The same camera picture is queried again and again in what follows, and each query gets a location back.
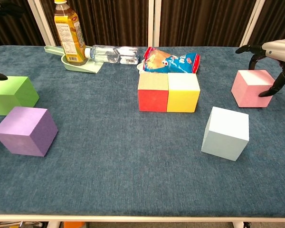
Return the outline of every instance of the green cube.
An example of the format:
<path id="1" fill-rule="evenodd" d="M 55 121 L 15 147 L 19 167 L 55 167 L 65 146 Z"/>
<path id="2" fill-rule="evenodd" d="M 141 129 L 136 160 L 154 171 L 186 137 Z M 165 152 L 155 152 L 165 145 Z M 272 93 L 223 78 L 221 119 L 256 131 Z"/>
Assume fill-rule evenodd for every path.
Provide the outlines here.
<path id="1" fill-rule="evenodd" d="M 28 77 L 8 76 L 0 81 L 0 115 L 7 115 L 15 106 L 34 107 L 38 99 Z"/>

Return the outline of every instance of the blue carpet surface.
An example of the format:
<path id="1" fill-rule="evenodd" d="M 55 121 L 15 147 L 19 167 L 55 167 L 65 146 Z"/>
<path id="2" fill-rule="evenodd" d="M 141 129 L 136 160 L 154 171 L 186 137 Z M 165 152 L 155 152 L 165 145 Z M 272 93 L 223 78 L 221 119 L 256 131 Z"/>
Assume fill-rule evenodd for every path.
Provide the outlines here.
<path id="1" fill-rule="evenodd" d="M 201 55 L 195 113 L 140 113 L 134 65 L 79 73 L 43 47 L 0 46 L 0 73 L 28 76 L 59 129 L 44 158 L 0 143 L 0 214 L 285 217 L 285 86 L 267 108 L 238 108 L 230 90 L 252 54 L 160 49 Z M 256 69 L 281 72 L 268 58 Z M 249 114 L 236 162 L 200 151 L 213 106 Z"/>

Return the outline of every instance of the red cube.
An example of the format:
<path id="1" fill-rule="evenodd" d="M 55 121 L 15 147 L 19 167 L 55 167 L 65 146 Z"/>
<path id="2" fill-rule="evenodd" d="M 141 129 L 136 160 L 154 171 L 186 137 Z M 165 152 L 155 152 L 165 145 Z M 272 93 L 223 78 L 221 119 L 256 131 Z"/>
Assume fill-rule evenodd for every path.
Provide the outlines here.
<path id="1" fill-rule="evenodd" d="M 138 82 L 139 111 L 166 112 L 168 91 L 167 74 L 140 74 Z"/>

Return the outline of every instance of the chip bag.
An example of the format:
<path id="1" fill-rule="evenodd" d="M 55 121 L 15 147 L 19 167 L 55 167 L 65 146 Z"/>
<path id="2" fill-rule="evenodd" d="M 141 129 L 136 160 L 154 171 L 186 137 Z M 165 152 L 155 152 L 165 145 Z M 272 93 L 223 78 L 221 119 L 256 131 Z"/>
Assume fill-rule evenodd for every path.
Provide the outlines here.
<path id="1" fill-rule="evenodd" d="M 176 57 L 149 47 L 144 55 L 143 70 L 157 73 L 196 73 L 200 64 L 200 55 L 188 53 Z"/>

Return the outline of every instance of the table edge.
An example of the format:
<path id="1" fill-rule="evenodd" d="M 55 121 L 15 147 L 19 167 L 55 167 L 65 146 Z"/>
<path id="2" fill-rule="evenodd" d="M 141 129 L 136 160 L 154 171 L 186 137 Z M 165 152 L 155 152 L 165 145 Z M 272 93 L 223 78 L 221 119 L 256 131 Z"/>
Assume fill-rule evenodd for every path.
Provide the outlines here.
<path id="1" fill-rule="evenodd" d="M 86 222 L 285 222 L 285 218 L 266 217 L 143 217 L 143 216 L 80 216 L 80 215 L 4 215 L 0 221 L 86 221 Z"/>

